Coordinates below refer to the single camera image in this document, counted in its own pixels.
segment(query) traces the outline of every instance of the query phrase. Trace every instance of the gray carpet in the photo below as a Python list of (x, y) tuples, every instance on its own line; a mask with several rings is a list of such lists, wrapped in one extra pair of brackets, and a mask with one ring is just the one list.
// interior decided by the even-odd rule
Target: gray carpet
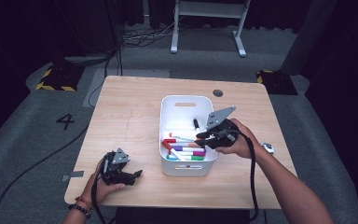
[[(170, 36), (147, 47), (124, 48), (123, 68), (165, 71), (170, 78), (255, 82), (256, 71), (280, 68), (296, 38), (291, 31), (244, 30), (241, 38), (248, 55), (241, 58), (230, 32), (234, 29), (181, 32), (179, 50), (174, 55), (170, 54)], [(103, 66), (102, 63), (87, 67), (76, 92), (36, 91), (48, 64), (30, 74), (26, 85), (31, 93), (0, 130), (0, 196), (16, 176), (71, 142), (87, 127), (93, 107), (85, 105), (85, 100), (95, 90), (94, 78), (101, 76)], [(119, 74), (116, 60), (108, 65), (108, 73)], [(354, 186), (304, 96), (309, 83), (302, 76), (292, 80), (297, 96), (270, 95), (270, 99), (298, 176), (321, 197), (336, 223), (358, 223)], [(73, 115), (75, 123), (65, 130), (64, 124), (56, 120), (68, 114)], [(84, 134), (14, 183), (0, 204), (0, 223), (63, 221), (68, 210), (63, 200), (67, 183), (62, 182), (62, 176), (73, 171), (83, 139)], [(103, 214), (113, 217), (115, 209), (103, 207)], [(280, 210), (268, 210), (267, 215), (268, 223), (287, 223)], [(95, 213), (89, 223), (99, 223)], [(262, 213), (255, 223), (264, 223)]]

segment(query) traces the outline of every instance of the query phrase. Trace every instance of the human hand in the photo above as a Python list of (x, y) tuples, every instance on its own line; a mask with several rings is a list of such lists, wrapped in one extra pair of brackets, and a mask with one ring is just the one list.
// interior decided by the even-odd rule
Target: human hand
[[(257, 139), (255, 138), (255, 135), (248, 127), (241, 124), (237, 119), (231, 119), (231, 121), (238, 126), (242, 133), (244, 133), (252, 140), (255, 149), (260, 146), (260, 144), (257, 142)], [(215, 150), (223, 154), (235, 153), (240, 157), (251, 159), (249, 146), (241, 135), (238, 136), (237, 141), (235, 141), (231, 147), (217, 147)]]
[(110, 193), (113, 193), (120, 189), (124, 189), (126, 187), (125, 184), (107, 185), (103, 181), (103, 179), (100, 177), (100, 174), (99, 174), (99, 168), (100, 168), (102, 162), (103, 162), (103, 159), (100, 160), (100, 162), (98, 162), (95, 173), (89, 177), (89, 181), (87, 182), (87, 185), (84, 188), (83, 193), (81, 194), (81, 197), (88, 202), (92, 202), (91, 189), (92, 189), (92, 185), (94, 184), (94, 179), (95, 179), (96, 175), (99, 177), (98, 183), (97, 183), (97, 185), (98, 185), (97, 192), (96, 192), (96, 197), (95, 197), (97, 200), (97, 203), (102, 202), (106, 198), (106, 196), (109, 195)]

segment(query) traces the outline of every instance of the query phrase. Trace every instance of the white plastic bin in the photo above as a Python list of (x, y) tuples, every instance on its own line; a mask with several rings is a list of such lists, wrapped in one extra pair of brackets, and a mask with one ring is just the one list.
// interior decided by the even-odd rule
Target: white plastic bin
[(161, 143), (170, 138), (170, 133), (196, 134), (193, 119), (200, 125), (200, 130), (205, 132), (205, 126), (209, 114), (213, 112), (212, 102), (204, 96), (194, 95), (170, 95), (161, 102), (159, 125), (159, 152), (161, 155), (162, 171), (170, 176), (203, 176), (212, 168), (218, 153), (206, 147), (204, 161), (171, 161), (166, 159), (169, 150)]

